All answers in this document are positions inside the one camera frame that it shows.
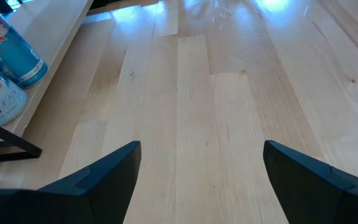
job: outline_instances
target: scratch on floor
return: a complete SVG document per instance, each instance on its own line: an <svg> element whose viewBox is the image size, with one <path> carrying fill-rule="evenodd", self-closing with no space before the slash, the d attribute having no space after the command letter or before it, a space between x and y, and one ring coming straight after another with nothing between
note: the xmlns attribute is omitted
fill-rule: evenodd
<svg viewBox="0 0 358 224"><path fill-rule="evenodd" d="M264 224L264 222L262 221L262 211L260 209L260 204L259 204L259 201L257 200L258 202L258 209L259 209L259 218L260 218L260 224Z"/></svg>
<svg viewBox="0 0 358 224"><path fill-rule="evenodd" d="M313 25L316 27L316 29L318 30L318 32L320 32L320 34L321 35L323 35L323 37L325 37L324 36L324 34L323 34L323 32L320 30L320 28L317 26L317 24L314 22L314 21L311 21L312 23L313 23Z"/></svg>
<svg viewBox="0 0 358 224"><path fill-rule="evenodd" d="M227 140L230 142L230 137L229 137L229 125L226 125L226 132L227 132Z"/></svg>
<svg viewBox="0 0 358 224"><path fill-rule="evenodd" d="M233 60L236 60L238 62L241 62L242 65L244 65L244 62L238 58L235 58L235 57L230 57L230 59L233 59Z"/></svg>
<svg viewBox="0 0 358 224"><path fill-rule="evenodd" d="M264 12L262 12L262 11L260 11L260 10L256 10L256 9L255 9L255 12L258 12L259 17L260 17L261 19L262 19L262 15L267 16L266 13L264 13Z"/></svg>
<svg viewBox="0 0 358 224"><path fill-rule="evenodd" d="M230 10L228 10L228 9L226 9L225 7L222 7L222 6L221 6L221 8L222 8L223 10L226 10L226 11L230 14L230 16L233 16L233 13L231 13Z"/></svg>
<svg viewBox="0 0 358 224"><path fill-rule="evenodd" d="M306 7L305 12L303 13L303 17L306 16L306 13L308 12L309 6Z"/></svg>

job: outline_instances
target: red bull can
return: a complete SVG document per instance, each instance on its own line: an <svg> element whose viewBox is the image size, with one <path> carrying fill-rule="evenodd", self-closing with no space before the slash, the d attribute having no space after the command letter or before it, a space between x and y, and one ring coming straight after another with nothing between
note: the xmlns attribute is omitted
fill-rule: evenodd
<svg viewBox="0 0 358 224"><path fill-rule="evenodd" d="M21 88L29 88L45 76L47 64L0 15L0 72Z"/></svg>

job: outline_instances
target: wooden floor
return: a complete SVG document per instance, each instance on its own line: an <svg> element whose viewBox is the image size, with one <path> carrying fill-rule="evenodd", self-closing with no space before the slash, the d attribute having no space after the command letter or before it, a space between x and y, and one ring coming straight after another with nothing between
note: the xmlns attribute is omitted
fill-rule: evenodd
<svg viewBox="0 0 358 224"><path fill-rule="evenodd" d="M266 139L358 175L358 0L91 13L25 132L41 158L0 164L0 188L39 188L138 139L126 223L286 223Z"/></svg>

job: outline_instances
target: wooden shelf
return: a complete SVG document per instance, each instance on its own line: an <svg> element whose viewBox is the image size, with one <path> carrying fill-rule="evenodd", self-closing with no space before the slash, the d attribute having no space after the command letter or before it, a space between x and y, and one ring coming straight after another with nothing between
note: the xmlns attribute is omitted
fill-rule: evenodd
<svg viewBox="0 0 358 224"><path fill-rule="evenodd" d="M22 136L93 0L35 0L23 3L8 21L48 65L42 81L26 90L23 113L3 128Z"/></svg>

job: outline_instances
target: black metal frame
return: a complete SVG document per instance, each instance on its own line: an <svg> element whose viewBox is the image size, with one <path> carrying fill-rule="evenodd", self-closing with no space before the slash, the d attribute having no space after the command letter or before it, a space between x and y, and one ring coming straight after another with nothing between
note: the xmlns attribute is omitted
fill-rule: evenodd
<svg viewBox="0 0 358 224"><path fill-rule="evenodd" d="M6 131L2 127L0 127L0 139L2 139L2 141L0 141L0 148L17 146L24 150L24 152L0 154L0 162L15 161L20 159L34 159L40 157L41 155L42 150L39 147L9 131Z"/></svg>

